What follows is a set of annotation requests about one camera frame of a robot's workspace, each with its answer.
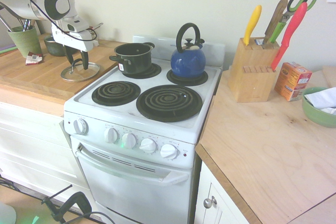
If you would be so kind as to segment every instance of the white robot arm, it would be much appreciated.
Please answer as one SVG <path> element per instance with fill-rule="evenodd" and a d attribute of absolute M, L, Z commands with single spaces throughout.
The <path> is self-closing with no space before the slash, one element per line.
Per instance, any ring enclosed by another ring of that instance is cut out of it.
<path fill-rule="evenodd" d="M 80 18 L 75 9 L 75 0 L 0 0 L 12 15 L 20 19 L 41 19 L 51 21 L 54 40 L 67 47 L 79 49 L 84 69 L 88 66 L 88 51 L 98 44 L 92 38 L 89 24 Z M 72 55 L 67 57 L 73 62 Z"/>

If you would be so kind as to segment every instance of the orange box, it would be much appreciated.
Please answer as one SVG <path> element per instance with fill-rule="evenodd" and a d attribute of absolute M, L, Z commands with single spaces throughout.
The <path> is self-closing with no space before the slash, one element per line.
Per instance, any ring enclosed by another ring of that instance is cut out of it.
<path fill-rule="evenodd" d="M 295 62 L 282 64 L 274 90 L 287 101 L 300 100 L 312 72 Z"/>

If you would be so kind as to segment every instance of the wall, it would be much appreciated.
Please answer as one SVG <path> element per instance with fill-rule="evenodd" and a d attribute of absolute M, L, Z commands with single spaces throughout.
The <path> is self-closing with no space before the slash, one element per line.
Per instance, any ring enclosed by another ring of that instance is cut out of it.
<path fill-rule="evenodd" d="M 104 22 L 99 38 L 131 42 L 133 34 L 175 37 L 194 22 L 202 38 L 226 44 L 225 69 L 257 5 L 262 13 L 252 36 L 261 37 L 280 0 L 75 0 L 79 15 L 91 25 Z M 282 62 L 295 61 L 315 71 L 336 66 L 336 4 L 318 0 L 294 33 Z M 281 43 L 284 31 L 278 38 Z"/>

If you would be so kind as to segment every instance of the blue kettle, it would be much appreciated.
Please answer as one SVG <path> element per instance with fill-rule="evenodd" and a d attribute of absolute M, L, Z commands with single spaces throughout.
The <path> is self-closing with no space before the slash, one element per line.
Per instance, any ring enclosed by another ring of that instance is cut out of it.
<path fill-rule="evenodd" d="M 186 39 L 187 43 L 182 47 L 182 37 L 184 33 L 193 27 L 195 30 L 195 43 L 191 43 L 192 39 Z M 199 28 L 193 23 L 184 24 L 177 33 L 176 47 L 171 59 L 171 67 L 173 73 L 182 78 L 195 78 L 203 74 L 205 68 L 205 55 L 202 52 L 201 33 Z"/>

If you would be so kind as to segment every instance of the black pot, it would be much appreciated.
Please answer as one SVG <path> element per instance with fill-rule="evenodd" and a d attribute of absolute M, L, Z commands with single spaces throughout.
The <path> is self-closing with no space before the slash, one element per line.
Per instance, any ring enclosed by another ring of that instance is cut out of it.
<path fill-rule="evenodd" d="M 110 56 L 110 60 L 117 61 L 121 72 L 137 74 L 148 70 L 152 64 L 151 51 L 153 43 L 129 43 L 114 49 L 117 56 Z"/>

